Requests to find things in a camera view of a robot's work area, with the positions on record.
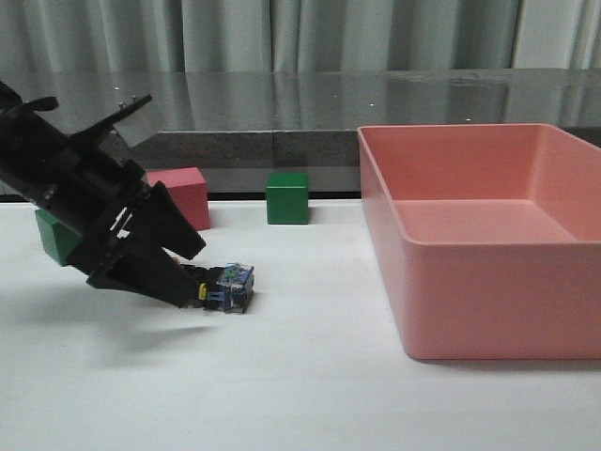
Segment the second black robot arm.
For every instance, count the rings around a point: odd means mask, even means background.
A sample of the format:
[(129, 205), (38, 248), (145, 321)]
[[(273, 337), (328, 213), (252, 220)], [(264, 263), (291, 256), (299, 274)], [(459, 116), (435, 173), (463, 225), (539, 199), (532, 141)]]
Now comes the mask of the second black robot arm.
[(144, 182), (142, 167), (100, 149), (115, 124), (151, 100), (134, 100), (89, 128), (67, 135), (40, 116), (55, 97), (25, 102), (1, 86), (1, 179), (78, 234), (67, 262), (93, 288), (143, 294), (188, 307), (200, 283), (174, 261), (191, 259), (205, 241), (162, 183)]

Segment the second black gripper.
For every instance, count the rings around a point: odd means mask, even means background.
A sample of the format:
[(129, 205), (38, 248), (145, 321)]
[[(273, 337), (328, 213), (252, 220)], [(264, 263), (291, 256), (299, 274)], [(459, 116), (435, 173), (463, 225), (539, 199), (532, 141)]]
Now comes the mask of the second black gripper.
[(198, 300), (199, 283), (162, 248), (192, 259), (205, 241), (165, 186), (142, 181), (90, 141), (42, 137), (27, 145), (38, 205), (82, 237), (68, 256), (93, 288), (129, 291), (182, 308)]

